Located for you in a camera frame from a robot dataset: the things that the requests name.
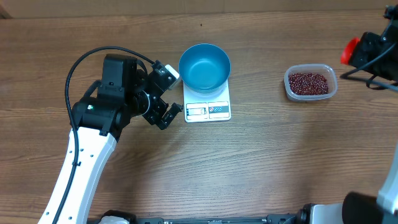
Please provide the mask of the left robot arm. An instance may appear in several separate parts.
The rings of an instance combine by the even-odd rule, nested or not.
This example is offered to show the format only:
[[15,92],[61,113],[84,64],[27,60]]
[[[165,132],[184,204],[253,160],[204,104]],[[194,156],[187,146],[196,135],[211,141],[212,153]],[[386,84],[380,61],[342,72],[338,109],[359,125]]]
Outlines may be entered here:
[[141,60],[107,54],[102,78],[68,109],[72,129],[65,160],[40,223],[86,223],[101,173],[123,128],[142,116],[164,130],[183,110],[161,96],[180,81],[159,61],[148,72]]

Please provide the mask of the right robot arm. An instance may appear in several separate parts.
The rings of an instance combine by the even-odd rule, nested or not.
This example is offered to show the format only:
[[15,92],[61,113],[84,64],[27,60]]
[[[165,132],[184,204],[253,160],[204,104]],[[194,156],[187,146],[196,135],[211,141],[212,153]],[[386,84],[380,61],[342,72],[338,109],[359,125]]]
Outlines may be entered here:
[[[397,81],[397,29],[381,35],[365,32],[345,48],[341,62],[355,69],[342,74],[346,80],[365,82],[375,90],[397,91],[397,83],[375,82],[376,77]],[[350,192],[343,203],[307,204],[286,223],[397,223],[397,154],[377,197]]]

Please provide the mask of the orange measuring scoop blue handle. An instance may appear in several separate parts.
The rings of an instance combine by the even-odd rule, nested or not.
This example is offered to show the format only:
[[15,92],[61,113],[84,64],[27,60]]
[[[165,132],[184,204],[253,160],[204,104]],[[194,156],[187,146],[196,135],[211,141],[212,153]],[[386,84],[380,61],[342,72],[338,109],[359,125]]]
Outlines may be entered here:
[[353,39],[351,39],[347,46],[345,47],[345,49],[343,50],[341,57],[340,57],[340,62],[344,65],[348,65],[349,61],[353,55],[354,49],[356,48],[356,46],[358,45],[358,43],[360,42],[360,39],[358,37],[354,37]]

